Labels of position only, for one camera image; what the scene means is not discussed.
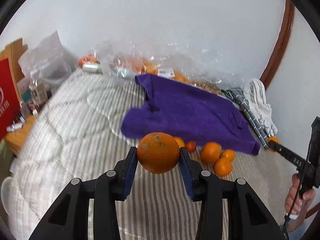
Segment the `orange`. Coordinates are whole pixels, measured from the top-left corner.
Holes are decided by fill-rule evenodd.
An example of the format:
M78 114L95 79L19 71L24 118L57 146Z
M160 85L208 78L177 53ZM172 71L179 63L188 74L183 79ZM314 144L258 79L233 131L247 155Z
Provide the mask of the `orange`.
M153 66L146 59L143 59L143 65L144 65L144 69L145 69L146 73L153 74L153 75L157 75L158 74L158 69L155 66Z
M270 141L274 141L274 142L276 142L276 143L279 143L279 140L276 138L276 137L273 137L273 136L270 136L269 138L268 138L268 142L270 142ZM275 152L275 150L273 150L273 149L271 149L271 148L269 148L269 151L270 152Z
M204 163L214 163L217 161L221 154L221 145L215 142L208 142L201 150L201 160Z
M142 138L137 148L137 157L147 171L161 174L177 165L180 148L171 135L154 132Z
M179 71L174 70L174 79L176 81L185 83L185 84L189 84L190 80L188 80L183 74L181 74Z
M214 163L213 169L217 176L224 177L232 171L232 164L227 158L220 158Z
M231 149L227 149L227 150L224 150L221 155L220 155L220 158L227 158L229 161L233 161L235 159L235 152Z
M78 65L79 67L82 67L84 62L87 62L87 61L90 61L89 57L81 57L79 60L78 60Z
M180 137L174 137L174 139L175 139L175 140L176 140L176 142L178 143L179 148L181 148L181 147L184 147L184 146L185 146L184 141L183 141Z
M129 56L126 60L129 63L126 67L130 66L133 73L141 74L144 72L143 58Z

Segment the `black cable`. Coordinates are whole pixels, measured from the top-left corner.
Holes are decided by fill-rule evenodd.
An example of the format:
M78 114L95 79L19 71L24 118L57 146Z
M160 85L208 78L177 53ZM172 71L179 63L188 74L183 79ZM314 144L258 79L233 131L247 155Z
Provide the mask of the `black cable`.
M299 190L301 189L301 185L303 183L304 175L306 174L306 169L307 169L309 155L310 155L310 149L311 149L311 140L309 142L308 154L307 154L306 162L305 162L305 164L303 166L302 177L301 177L300 182L299 182L298 190L296 192L296 195L294 196L294 200L293 200L293 203L292 203L291 208L289 210L289 213L284 216L283 231L284 231L284 234L285 234L285 237L287 238L287 240L289 240L289 236L288 236L288 232L287 232L287 226L288 226L288 223L289 223L289 220L290 220L290 214L291 214L291 212L293 210L294 204L296 203L296 200L297 200L298 194L299 194Z

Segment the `small tomato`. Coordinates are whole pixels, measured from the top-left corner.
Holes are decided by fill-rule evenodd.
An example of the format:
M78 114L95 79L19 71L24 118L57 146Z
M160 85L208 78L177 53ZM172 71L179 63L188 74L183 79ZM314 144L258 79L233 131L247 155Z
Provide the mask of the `small tomato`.
M186 150L191 153L194 152L197 148L197 142L195 141L189 141L186 143Z

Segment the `wooden shelf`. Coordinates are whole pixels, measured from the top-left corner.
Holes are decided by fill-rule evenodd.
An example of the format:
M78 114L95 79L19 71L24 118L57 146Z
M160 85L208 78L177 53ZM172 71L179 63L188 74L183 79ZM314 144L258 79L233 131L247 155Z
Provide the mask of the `wooden shelf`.
M18 155L22 145L24 144L28 133L30 132L32 125L35 121L33 115L27 118L27 123L23 125L22 129L15 132L8 132L4 137L6 145L13 151L15 155Z

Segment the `striped bedspread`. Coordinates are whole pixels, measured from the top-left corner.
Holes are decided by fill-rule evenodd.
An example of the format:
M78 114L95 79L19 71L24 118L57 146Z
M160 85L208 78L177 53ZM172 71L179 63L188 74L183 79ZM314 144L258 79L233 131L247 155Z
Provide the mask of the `striped bedspread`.
M142 87L108 81L103 75L75 71L47 103L19 153L10 192L9 223L17 239L28 239L68 182L95 179L113 169L138 140L125 138L121 121L144 100ZM199 149L192 158L201 163ZM201 163L212 171L212 165ZM285 161L261 149L258 156L236 153L228 179L245 178L278 223L290 186ZM195 239L201 203L188 198L178 166L155 175L138 164L131 194L116 202L121 239ZM223 203L223 239L228 237ZM93 239L93 201L88 237Z

